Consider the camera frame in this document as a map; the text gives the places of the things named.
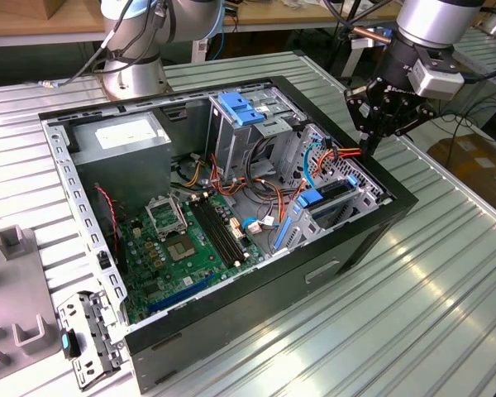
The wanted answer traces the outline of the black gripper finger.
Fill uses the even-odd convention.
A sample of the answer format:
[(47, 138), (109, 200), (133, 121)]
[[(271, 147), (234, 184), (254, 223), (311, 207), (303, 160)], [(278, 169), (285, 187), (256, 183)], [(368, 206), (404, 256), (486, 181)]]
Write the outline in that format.
[(422, 98), (386, 98), (374, 106), (374, 151), (384, 138), (404, 136), (434, 116), (435, 109)]
[(360, 133), (359, 148), (363, 154), (376, 150), (376, 114), (371, 103), (376, 82), (370, 80), (358, 88), (349, 88), (344, 99), (355, 129)]

